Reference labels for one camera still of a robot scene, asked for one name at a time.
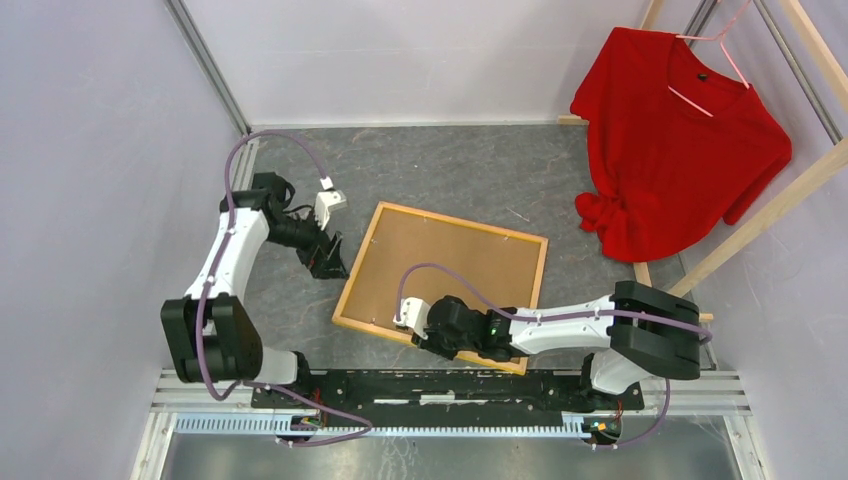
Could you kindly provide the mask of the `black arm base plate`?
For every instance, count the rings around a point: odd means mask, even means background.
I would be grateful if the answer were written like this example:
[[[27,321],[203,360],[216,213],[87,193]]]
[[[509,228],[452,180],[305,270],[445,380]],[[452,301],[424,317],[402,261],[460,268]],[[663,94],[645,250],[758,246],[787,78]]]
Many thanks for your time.
[[[309,401],[341,411],[323,416],[326,427],[556,426],[562,414],[598,414],[644,408],[639,384],[618,395],[599,393],[573,371],[529,370],[313,370],[283,392],[257,389],[255,409],[295,409]]]

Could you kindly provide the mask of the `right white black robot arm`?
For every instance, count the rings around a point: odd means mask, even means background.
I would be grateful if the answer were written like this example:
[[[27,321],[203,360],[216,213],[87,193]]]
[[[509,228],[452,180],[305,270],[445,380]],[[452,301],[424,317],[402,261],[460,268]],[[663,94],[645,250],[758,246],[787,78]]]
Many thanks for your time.
[[[590,348],[577,382],[580,400],[602,408],[651,376],[696,380],[700,347],[710,334],[699,307],[636,281],[619,281],[612,294],[547,309],[474,310],[455,296],[432,304],[399,300],[393,323],[412,343],[446,359],[472,352],[494,362],[550,350]]]

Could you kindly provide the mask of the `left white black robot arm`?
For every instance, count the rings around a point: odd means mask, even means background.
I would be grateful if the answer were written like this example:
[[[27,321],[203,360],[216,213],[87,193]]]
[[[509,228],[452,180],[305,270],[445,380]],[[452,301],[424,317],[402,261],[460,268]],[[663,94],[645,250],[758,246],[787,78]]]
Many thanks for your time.
[[[327,232],[331,214],[347,199],[331,181],[321,185],[313,204],[294,207],[294,186],[277,174],[260,173],[251,189],[221,201],[216,238],[198,277],[160,312],[182,382],[276,384],[278,397],[295,408],[312,399],[314,381],[304,355],[264,347],[242,298],[265,243],[293,249],[315,279],[347,278],[342,237]]]

